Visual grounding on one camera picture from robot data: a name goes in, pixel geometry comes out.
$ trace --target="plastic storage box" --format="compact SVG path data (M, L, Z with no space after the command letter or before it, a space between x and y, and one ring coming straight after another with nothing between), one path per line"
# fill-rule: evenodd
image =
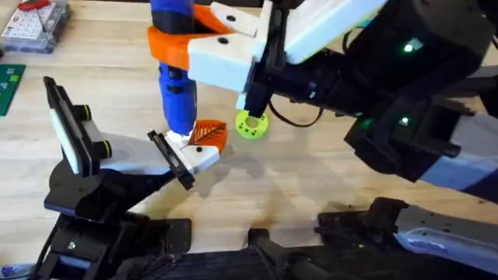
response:
M51 54L70 16L66 0L51 0L50 5L29 12L16 9L0 35L0 44L5 51Z

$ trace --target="green and yellow disc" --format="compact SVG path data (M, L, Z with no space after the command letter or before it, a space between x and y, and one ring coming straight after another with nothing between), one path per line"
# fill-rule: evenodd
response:
M249 117L249 111L242 110L235 118L235 129L244 138L258 139L268 130L268 118L263 114L260 118Z

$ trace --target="orange bracket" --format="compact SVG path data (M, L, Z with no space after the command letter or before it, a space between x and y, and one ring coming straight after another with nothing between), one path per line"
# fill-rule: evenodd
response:
M208 6L194 4L194 18L212 33L171 35L154 26L147 29L150 54L164 64L188 71L188 42L192 39L232 33L212 13Z
M189 145L210 145L218 148L219 154L225 149L228 131L222 121L197 120Z

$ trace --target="blue handle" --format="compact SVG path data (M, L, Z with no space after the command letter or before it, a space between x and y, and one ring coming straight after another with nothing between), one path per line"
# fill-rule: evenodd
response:
M197 89L187 72L160 63L159 85L163 95L164 117L170 129L188 135L197 118Z
M154 26L168 34L194 33L194 0L151 0ZM188 135L197 119L197 89L184 70L160 63L164 117L170 129Z

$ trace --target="green led light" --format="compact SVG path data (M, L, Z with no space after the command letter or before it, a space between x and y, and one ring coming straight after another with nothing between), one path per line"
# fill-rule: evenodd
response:
M412 44L406 44L405 48L403 49L405 52L412 52L415 48L413 47Z
M409 117L402 117L401 120L399 120L399 124L402 126L409 126L410 118Z
M374 120L373 119L366 119L365 121L362 121L361 124L359 124L359 126L361 127L361 129L366 130L372 124L372 121L374 121Z

